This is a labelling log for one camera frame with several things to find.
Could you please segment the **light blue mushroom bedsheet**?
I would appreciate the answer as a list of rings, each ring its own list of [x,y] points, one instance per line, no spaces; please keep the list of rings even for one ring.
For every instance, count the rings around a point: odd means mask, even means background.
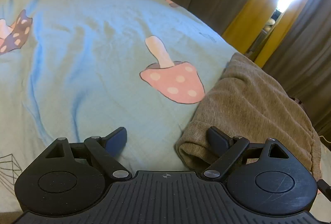
[[[175,144],[198,88],[236,54],[171,0],[1,0],[1,222],[21,212],[18,176],[58,137],[125,127],[120,163],[184,170]]]

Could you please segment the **grey sweatpants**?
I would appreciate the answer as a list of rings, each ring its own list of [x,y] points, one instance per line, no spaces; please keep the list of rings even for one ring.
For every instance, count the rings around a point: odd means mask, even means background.
[[[202,172],[218,159],[207,142],[210,127],[253,143],[277,139],[316,180],[322,177],[321,142],[308,115],[278,81],[240,53],[232,56],[176,143],[189,169]]]

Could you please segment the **yellow curtain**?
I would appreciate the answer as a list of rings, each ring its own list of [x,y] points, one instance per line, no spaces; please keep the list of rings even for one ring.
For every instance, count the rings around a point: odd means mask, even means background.
[[[254,59],[263,67],[298,19],[308,0],[248,0],[223,33],[223,38],[240,53],[250,46],[271,18],[274,11],[281,12],[280,21],[268,32],[265,45]]]

